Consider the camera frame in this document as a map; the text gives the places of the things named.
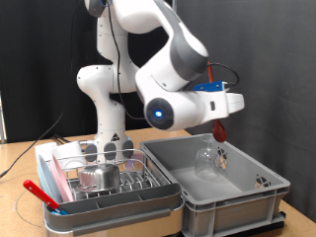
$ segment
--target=glass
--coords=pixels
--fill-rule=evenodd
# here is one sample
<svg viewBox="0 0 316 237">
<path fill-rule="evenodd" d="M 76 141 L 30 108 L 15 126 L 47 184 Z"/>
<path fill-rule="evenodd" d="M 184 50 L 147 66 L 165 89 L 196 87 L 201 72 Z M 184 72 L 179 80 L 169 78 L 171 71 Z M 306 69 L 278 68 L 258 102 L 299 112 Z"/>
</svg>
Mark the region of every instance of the glass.
<svg viewBox="0 0 316 237">
<path fill-rule="evenodd" d="M 218 176 L 216 160 L 219 160 L 218 153 L 210 147 L 215 139 L 212 135 L 203 135 L 201 140 L 207 143 L 207 147 L 197 152 L 196 175 L 203 180 L 213 180 Z"/>
</svg>

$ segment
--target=gray plastic bin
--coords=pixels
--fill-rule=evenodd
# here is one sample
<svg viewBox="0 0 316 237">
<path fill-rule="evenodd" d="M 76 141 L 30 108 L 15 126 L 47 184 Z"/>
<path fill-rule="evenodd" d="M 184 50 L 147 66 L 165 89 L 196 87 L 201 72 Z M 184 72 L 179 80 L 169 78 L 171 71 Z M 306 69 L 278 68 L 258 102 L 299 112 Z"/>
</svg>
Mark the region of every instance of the gray plastic bin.
<svg viewBox="0 0 316 237">
<path fill-rule="evenodd" d="M 278 212 L 290 183 L 231 144 L 212 144 L 220 155 L 219 176 L 204 181 L 195 175 L 201 135 L 140 144 L 147 167 L 160 182 L 179 183 L 186 200 L 185 236 L 226 236 L 284 220 Z"/>
</svg>

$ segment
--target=black cable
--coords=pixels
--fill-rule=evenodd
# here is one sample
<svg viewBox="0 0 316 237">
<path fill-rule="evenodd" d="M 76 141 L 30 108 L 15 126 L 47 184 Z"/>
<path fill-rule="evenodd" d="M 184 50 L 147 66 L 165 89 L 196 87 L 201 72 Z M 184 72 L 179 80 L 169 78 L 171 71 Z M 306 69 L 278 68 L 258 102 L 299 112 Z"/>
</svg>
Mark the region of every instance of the black cable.
<svg viewBox="0 0 316 237">
<path fill-rule="evenodd" d="M 70 33 L 70 78 L 69 78 L 69 88 L 68 88 L 68 93 L 67 93 L 67 99 L 66 99 L 66 105 L 63 109 L 63 111 L 61 112 L 59 118 L 57 119 L 57 121 L 50 127 L 49 130 L 47 130 L 42 136 L 40 136 L 35 142 L 32 143 L 31 146 L 29 146 L 28 149 L 26 149 L 14 162 L 13 164 L 10 166 L 10 168 L 4 172 L 2 172 L 2 174 L 0 175 L 0 178 L 4 177 L 6 174 L 8 174 L 8 172 L 12 169 L 12 167 L 18 162 L 18 160 L 25 154 L 27 153 L 39 140 L 41 140 L 43 137 L 45 137 L 61 120 L 62 116 L 64 115 L 65 111 L 67 110 L 68 107 L 68 103 L 69 103 L 69 98 L 70 98 L 70 89 L 71 89 L 71 79 L 72 79 L 72 64 L 73 64 L 73 51 L 72 51 L 72 35 L 73 35 L 73 21 L 74 21 L 74 16 L 75 13 L 77 12 L 78 6 L 79 4 L 82 2 L 82 0 L 79 0 L 79 2 L 77 3 L 75 10 L 72 13 L 72 19 L 71 19 L 71 33 Z"/>
<path fill-rule="evenodd" d="M 234 86 L 236 86 L 239 83 L 240 79 L 239 79 L 238 73 L 236 71 L 234 71 L 233 69 L 231 69 L 229 66 L 227 66 L 225 64 L 218 63 L 218 62 L 208 63 L 207 67 L 208 66 L 221 66 L 221 67 L 224 67 L 224 68 L 230 70 L 232 73 L 234 73 L 234 75 L 236 76 L 237 81 L 236 82 L 229 82 L 228 84 L 226 84 L 225 88 L 234 87 Z"/>
<path fill-rule="evenodd" d="M 116 40 L 116 37 L 115 37 L 115 32 L 113 30 L 113 24 L 112 24 L 112 19 L 111 19 L 111 7 L 110 7 L 110 3 L 108 2 L 108 10 L 109 10 L 109 19 L 110 19 L 110 26 L 111 26 L 111 32 L 112 32 L 112 36 L 113 36 L 113 40 L 115 41 L 115 44 L 116 44 L 116 48 L 117 48 L 117 51 L 118 51 L 118 93 L 119 93 L 119 98 L 120 98 L 120 102 L 122 104 L 122 106 L 124 107 L 124 110 L 126 112 L 126 114 L 131 118 L 131 119 L 135 119 L 135 120 L 146 120 L 146 118 L 136 118 L 136 117 L 133 117 L 129 114 L 129 112 L 127 111 L 126 109 L 126 106 L 125 106 L 125 103 L 122 99 L 122 96 L 121 96 L 121 92 L 120 92 L 120 84 L 119 84 L 119 63 L 120 63 L 120 53 L 119 53 L 119 46 L 118 46 L 118 43 L 117 43 L 117 40 Z"/>
<path fill-rule="evenodd" d="M 56 137 L 57 139 L 63 140 L 63 141 L 66 142 L 66 143 L 71 142 L 70 140 L 67 140 L 66 138 L 64 138 L 64 137 L 62 137 L 62 136 L 60 136 L 60 135 L 58 135 L 58 134 L 55 134 L 54 137 Z"/>
<path fill-rule="evenodd" d="M 17 202 L 16 202 L 17 213 L 18 213 L 18 215 L 20 216 L 20 218 L 23 219 L 23 220 L 24 220 L 25 222 L 27 222 L 28 224 L 31 224 L 31 225 L 33 225 L 33 226 L 42 228 L 42 226 L 39 226 L 39 225 L 30 223 L 30 221 L 28 221 L 28 220 L 26 220 L 25 218 L 23 218 L 22 215 L 19 213 L 19 210 L 18 210 L 18 203 L 19 203 L 20 198 L 22 197 L 22 195 L 23 195 L 25 192 L 26 192 L 26 191 L 22 192 L 22 194 L 19 196 L 19 198 L 18 198 L 18 200 L 17 200 Z"/>
</svg>

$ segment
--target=wooden table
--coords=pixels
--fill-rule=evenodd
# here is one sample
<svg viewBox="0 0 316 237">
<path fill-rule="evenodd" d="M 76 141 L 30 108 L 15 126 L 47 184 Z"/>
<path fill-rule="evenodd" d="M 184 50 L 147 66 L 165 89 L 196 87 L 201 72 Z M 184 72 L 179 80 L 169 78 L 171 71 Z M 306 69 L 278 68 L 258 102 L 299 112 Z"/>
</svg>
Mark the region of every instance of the wooden table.
<svg viewBox="0 0 316 237">
<path fill-rule="evenodd" d="M 189 135 L 181 131 L 161 131 L 155 128 L 127 131 L 126 134 L 131 137 L 135 148 L 139 148 L 139 142 L 145 140 L 162 139 L 177 136 Z M 93 139 L 93 135 L 70 137 L 69 140 Z M 49 140 L 40 141 L 38 144 L 49 142 Z M 12 162 L 29 146 L 31 142 L 19 142 L 0 145 L 0 172 L 8 169 Z M 43 237 L 44 229 L 42 223 L 42 210 L 40 201 L 29 192 L 24 193 L 18 205 L 19 213 L 33 226 L 19 217 L 16 203 L 19 196 L 25 191 L 23 188 L 24 180 L 32 180 L 37 185 L 39 177 L 37 174 L 37 164 L 35 150 L 32 148 L 14 168 L 0 180 L 0 236 L 2 237 Z M 256 237 L 315 237 L 316 224 L 301 214 L 299 211 L 285 203 L 280 204 L 280 210 L 287 214 L 285 227 L 273 230 Z"/>
</svg>

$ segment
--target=stainless steel cup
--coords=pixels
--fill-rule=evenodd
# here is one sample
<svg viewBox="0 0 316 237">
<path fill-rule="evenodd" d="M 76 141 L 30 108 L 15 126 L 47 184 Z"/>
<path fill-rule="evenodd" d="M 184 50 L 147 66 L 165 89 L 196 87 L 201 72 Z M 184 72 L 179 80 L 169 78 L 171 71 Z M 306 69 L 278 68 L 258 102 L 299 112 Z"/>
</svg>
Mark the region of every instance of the stainless steel cup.
<svg viewBox="0 0 316 237">
<path fill-rule="evenodd" d="M 119 187 L 119 167 L 112 164 L 89 166 L 79 171 L 81 192 L 110 191 Z"/>
</svg>

